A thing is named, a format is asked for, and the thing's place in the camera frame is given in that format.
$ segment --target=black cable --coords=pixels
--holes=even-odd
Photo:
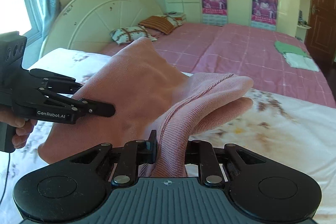
[[[5,188],[3,190],[3,193],[2,193],[2,196],[1,196],[1,199],[0,199],[0,206],[1,206],[1,203],[3,201],[3,198],[5,196],[5,192],[6,192],[6,188],[7,188],[7,181],[8,181],[8,175],[9,175],[9,165],[11,163],[11,155],[8,154],[8,165],[7,165],[7,172],[6,172],[6,179],[5,179]]]

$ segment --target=brown door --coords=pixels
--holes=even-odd
[[[336,0],[313,0],[311,29],[305,44],[318,63],[332,64],[336,54]]]

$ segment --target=door handle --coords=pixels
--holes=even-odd
[[[316,11],[320,11],[319,9],[317,9],[316,7],[315,7],[315,4],[313,5],[313,7],[312,7],[312,9],[311,9],[311,13],[314,15],[315,13],[316,13]]]

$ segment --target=human hand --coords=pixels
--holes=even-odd
[[[16,127],[16,134],[12,138],[12,143],[15,149],[23,148],[32,133],[34,126],[37,124],[36,120],[25,121],[25,119],[16,117],[10,108],[0,107],[0,122]]]

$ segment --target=pink sweater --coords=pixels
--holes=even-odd
[[[233,74],[182,74],[160,57],[148,38],[140,38],[114,55],[73,96],[112,103],[109,118],[87,115],[75,125],[54,124],[38,152],[47,163],[65,159],[100,143],[124,146],[147,140],[157,130],[158,158],[140,174],[186,176],[184,154],[188,138],[226,123],[248,110],[242,96],[252,79]]]

